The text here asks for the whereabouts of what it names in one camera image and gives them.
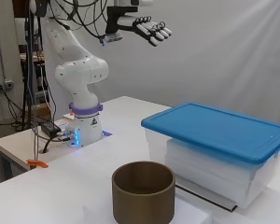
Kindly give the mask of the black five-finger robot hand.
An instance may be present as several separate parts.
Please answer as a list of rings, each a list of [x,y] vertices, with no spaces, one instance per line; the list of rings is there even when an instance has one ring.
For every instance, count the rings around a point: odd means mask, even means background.
[[[157,47],[160,42],[173,34],[163,21],[154,22],[150,16],[131,16],[131,13],[137,11],[138,7],[108,7],[105,41],[108,43],[120,41],[122,39],[120,31],[126,31],[141,36],[151,46]]]

